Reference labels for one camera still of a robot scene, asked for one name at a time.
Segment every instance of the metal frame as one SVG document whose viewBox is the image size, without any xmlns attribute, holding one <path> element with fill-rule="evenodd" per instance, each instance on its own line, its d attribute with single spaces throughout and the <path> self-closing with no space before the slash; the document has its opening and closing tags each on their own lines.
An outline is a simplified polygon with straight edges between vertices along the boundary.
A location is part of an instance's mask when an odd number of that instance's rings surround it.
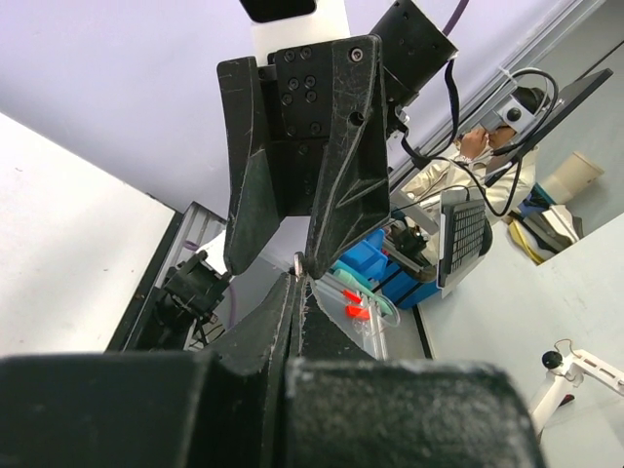
<svg viewBox="0 0 624 468">
<path fill-rule="evenodd" d="M 559 12 L 551 18 L 550 22 L 546 24 L 539 34 L 523 45 L 501 66 L 507 70 L 515 70 L 538 63 L 572 32 L 576 26 L 598 10 L 604 2 L 605 0 L 574 0 L 562 12 Z M 481 102 L 500 88 L 506 80 L 507 77 L 505 75 L 500 72 L 496 73 L 495 76 L 484 84 L 478 93 L 463 104 L 461 115 L 469 115 Z M 500 103 L 504 96 L 504 94 L 501 94 L 499 99 L 491 99 L 487 102 L 479 111 L 475 112 L 474 115 L 462 123 L 460 130 L 474 127 L 488 112 L 493 110 L 493 108 Z M 451 122 L 443 125 L 429 138 L 428 142 L 422 147 L 422 152 L 426 154 L 439 146 L 446 139 L 451 128 Z M 413 166 L 411 160 L 407 160 L 390 175 L 391 192 L 394 193 L 401 190 L 405 185 L 403 181 L 410 180 L 412 176 L 415 176 L 416 172 L 417 169 Z M 401 184 L 397 185 L 397 181 L 400 180 L 402 180 Z"/>
</svg>

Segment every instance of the blue plastic container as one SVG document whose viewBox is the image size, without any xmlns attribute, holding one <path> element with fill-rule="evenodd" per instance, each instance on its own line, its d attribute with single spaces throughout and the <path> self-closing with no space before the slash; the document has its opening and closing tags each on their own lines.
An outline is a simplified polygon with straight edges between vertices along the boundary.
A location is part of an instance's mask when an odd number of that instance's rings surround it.
<svg viewBox="0 0 624 468">
<path fill-rule="evenodd" d="M 386 268 L 385 274 L 383 275 L 383 280 L 389 278 L 399 268 L 399 265 L 394 262 L 388 263 L 388 267 Z M 416 280 L 414 280 L 406 272 L 402 271 L 395 278 L 393 278 L 392 281 L 384 285 L 381 290 L 383 291 L 383 295 L 392 300 L 392 302 L 397 307 L 399 307 L 400 309 L 409 309 L 439 291 L 438 286 L 435 282 L 426 283 L 418 288 L 418 290 L 413 292 L 411 295 L 409 295 L 407 298 L 403 299 L 401 303 L 397 303 L 397 301 L 401 297 L 403 297 L 410 289 L 412 289 L 417 284 L 418 282 Z"/>
<path fill-rule="evenodd" d="M 381 252 L 383 229 L 377 229 L 366 241 L 352 247 L 340 258 L 368 280 L 380 280 L 386 270 L 388 257 Z"/>
</svg>

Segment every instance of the keyboard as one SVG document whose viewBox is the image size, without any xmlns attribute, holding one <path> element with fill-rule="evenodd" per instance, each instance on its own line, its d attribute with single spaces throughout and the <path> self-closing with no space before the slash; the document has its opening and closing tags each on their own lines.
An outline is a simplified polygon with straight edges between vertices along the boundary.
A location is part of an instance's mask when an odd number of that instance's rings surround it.
<svg viewBox="0 0 624 468">
<path fill-rule="evenodd" d="M 469 266 L 479 256 L 484 241 L 486 206 L 483 200 L 442 206 L 445 215 L 444 258 L 441 258 L 439 277 L 447 276 Z"/>
</svg>

